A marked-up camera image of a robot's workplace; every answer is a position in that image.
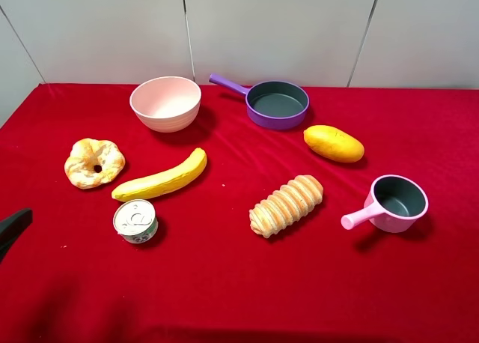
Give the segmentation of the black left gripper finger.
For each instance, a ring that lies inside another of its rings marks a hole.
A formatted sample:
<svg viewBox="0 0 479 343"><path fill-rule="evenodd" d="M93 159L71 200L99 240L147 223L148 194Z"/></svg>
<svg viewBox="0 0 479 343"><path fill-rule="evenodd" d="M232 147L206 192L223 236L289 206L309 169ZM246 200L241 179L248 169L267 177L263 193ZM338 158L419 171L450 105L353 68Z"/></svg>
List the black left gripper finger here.
<svg viewBox="0 0 479 343"><path fill-rule="evenodd" d="M25 208L1 221L0 261L6 256L16 239L30 226L32 220L32 209Z"/></svg>

